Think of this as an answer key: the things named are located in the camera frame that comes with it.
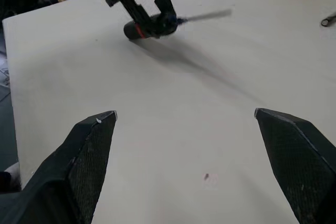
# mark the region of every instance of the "table surface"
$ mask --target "table surface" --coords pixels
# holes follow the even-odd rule
[[[172,2],[234,12],[140,42],[104,0],[4,21],[23,184],[74,124],[117,110],[93,223],[297,223],[254,110],[307,119],[336,143],[336,29],[319,26],[334,0]]]

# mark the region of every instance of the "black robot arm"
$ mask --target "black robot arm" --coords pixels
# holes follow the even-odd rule
[[[176,17],[171,0],[155,0],[161,13],[154,16],[149,16],[135,0],[106,0],[106,2],[110,7],[121,2],[132,17],[133,21],[128,22],[124,27],[125,35],[131,40],[160,38],[175,32],[178,25],[182,23],[182,20]]]

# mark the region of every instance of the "floor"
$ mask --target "floor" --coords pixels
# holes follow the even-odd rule
[[[18,161],[4,36],[0,34],[0,170]]]

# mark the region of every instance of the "carbon fiber texture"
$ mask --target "carbon fiber texture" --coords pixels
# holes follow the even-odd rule
[[[69,182],[83,219],[90,224],[104,183],[113,125],[104,120],[92,129],[69,173]]]
[[[336,223],[332,217],[335,209],[323,209],[336,201],[332,196],[335,190],[335,172],[311,142],[309,134],[304,132],[307,127],[314,126],[308,121],[283,113],[259,114],[256,117],[273,173],[299,222]],[[321,133],[319,139],[314,138],[316,140],[328,141]]]

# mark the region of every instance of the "black pen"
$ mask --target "black pen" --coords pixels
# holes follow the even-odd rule
[[[321,26],[330,27],[336,22],[336,13],[333,13],[329,17],[321,21]]]

